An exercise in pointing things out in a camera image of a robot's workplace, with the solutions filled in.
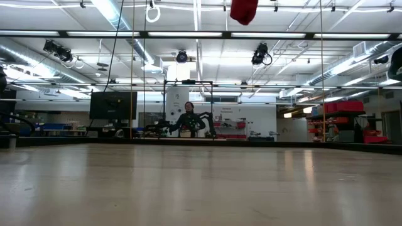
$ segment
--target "ventilation duct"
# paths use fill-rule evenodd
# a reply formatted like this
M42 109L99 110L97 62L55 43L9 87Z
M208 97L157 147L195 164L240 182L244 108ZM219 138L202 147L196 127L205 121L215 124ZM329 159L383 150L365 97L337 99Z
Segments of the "ventilation duct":
M350 53L346 57L330 64L325 70L324 76L322 76L321 72L313 74L312 79L308 82L307 85L316 85L319 82L322 82L323 78L332 78L342 72L351 69L363 60L378 57L378 55L385 53L390 48L398 44L400 44L400 42L398 41L382 41L380 43L376 41L364 41L362 43L359 43L354 47L353 53Z
M16 42L0 38L0 63L30 67L28 70L42 77L59 76L58 81L68 83L91 83L83 75L63 67L60 63L27 49Z
M108 20L108 22L113 26L115 30L119 26L120 18L120 8L115 0L91 0L92 4L102 13L103 17ZM132 31L133 28L127 22L125 17L122 15L120 19L120 31ZM134 41L131 38L126 39L126 41L134 48L134 51L140 58L143 58L146 64L154 64L153 57L144 49L143 45L137 40Z

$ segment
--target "wooden floor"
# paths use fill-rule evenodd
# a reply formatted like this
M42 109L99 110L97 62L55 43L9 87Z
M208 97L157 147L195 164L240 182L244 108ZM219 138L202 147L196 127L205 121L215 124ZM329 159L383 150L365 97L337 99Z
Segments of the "wooden floor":
M0 153L0 225L400 226L402 157L78 144Z

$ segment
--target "red punching bag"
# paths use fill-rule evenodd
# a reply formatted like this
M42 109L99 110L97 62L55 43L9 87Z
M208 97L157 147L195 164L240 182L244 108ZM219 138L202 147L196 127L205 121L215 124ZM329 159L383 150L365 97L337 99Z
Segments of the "red punching bag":
M248 25L257 12L258 0L232 0L231 18Z

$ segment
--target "monitor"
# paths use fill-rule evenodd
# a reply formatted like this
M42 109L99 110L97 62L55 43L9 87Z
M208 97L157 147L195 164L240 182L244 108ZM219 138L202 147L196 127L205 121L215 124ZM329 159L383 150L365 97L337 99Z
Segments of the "monitor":
M90 99L90 119L130 119L130 92L94 92ZM137 92L133 92L132 119L137 116Z

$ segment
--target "white pillar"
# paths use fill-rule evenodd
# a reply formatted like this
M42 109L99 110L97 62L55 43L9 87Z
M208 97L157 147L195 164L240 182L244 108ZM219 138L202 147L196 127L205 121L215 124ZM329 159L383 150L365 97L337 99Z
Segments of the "white pillar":
M169 66L167 80L178 81L190 79L190 69L185 63ZM185 112L184 104L189 100L188 87L172 87L166 85L166 120L175 124L182 113ZM178 131L172 133L173 137L178 136Z

